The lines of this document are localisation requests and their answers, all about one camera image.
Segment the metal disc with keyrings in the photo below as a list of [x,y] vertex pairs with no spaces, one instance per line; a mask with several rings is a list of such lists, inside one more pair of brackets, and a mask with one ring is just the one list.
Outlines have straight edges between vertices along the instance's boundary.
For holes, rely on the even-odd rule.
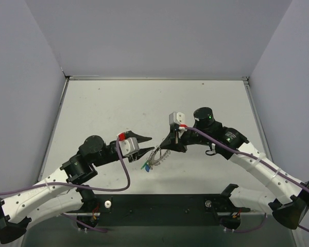
[[147,159],[148,167],[152,169],[154,166],[159,166],[170,156],[170,153],[170,150],[161,149],[159,146],[157,146],[154,150],[151,151]]

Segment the blue tag key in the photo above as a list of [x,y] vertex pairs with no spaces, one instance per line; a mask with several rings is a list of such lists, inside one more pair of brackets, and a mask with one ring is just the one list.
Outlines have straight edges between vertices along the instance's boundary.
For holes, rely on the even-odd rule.
[[151,170],[151,167],[150,167],[149,165],[146,165],[146,166],[145,166],[145,170],[146,170],[147,172],[149,172],[149,171]]

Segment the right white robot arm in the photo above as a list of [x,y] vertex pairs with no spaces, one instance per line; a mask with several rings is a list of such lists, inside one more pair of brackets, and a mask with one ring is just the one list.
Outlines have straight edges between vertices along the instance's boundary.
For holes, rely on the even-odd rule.
[[183,113],[171,113],[169,134],[161,149],[185,153],[190,145],[208,146],[213,155],[239,165],[269,190],[265,193],[230,185],[226,192],[234,207],[261,211],[286,228],[298,228],[309,210],[309,181],[289,175],[238,130],[216,121],[211,108],[197,109],[194,120],[194,125],[188,127]]

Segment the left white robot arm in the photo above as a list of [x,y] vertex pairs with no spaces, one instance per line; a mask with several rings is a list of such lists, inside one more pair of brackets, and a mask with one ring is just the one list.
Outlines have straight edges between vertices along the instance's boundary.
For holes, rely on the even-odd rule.
[[40,182],[0,192],[0,243],[11,243],[33,225],[65,212],[98,211],[101,203],[94,194],[96,188],[85,185],[97,176],[96,167],[124,158],[137,161],[153,150],[139,147],[150,140],[132,131],[119,134],[109,144],[98,135],[89,136],[74,156]]

